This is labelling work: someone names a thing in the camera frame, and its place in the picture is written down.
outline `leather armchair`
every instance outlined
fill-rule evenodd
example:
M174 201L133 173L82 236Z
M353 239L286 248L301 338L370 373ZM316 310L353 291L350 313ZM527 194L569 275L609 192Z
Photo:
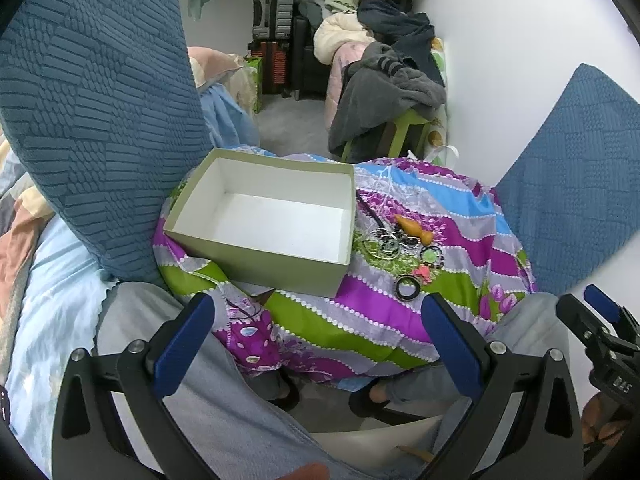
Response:
M311 25L305 16L296 14L291 26L291 88L296 101L302 92L324 95L331 67L320 63L314 56Z

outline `white garment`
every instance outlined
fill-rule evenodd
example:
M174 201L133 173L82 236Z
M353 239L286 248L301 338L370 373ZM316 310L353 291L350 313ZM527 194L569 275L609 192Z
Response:
M369 44L376 40L358 21L354 12L332 14L314 34L314 55L320 63L331 65L335 51L349 41Z

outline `open cardboard box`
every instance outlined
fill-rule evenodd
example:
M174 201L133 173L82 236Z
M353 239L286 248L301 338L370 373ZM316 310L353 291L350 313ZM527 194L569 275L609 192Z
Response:
M216 148L164 231L232 280L332 298L351 257L353 167Z

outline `blue knitted cover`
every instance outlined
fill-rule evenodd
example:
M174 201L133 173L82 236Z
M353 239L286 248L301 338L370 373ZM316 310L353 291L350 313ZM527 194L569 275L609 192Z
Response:
M638 230L640 105L580 65L497 192L540 290L566 292Z
M4 133L52 208L123 280L211 149L178 0L25 0L0 38Z

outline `floral cloth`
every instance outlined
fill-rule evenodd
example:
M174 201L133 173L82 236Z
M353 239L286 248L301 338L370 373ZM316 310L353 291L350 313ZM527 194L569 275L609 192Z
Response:
M380 258L379 226L359 205L351 263L335 298L276 290L261 306L215 263L188 256L164 234L164 220L188 176L166 200L154 237L160 272L183 302L200 291L213 297L212 331L247 373L284 365L316 381L394 375L438 358L420 320L427 294L441 293L461 319L485 335L534 290L529 261L493 189L407 158L358 164L354 173L360 197L388 229L399 214L431 231L433 241L429 248L402 247L398 257ZM396 280L406 274L416 276L420 291L415 299L400 301Z

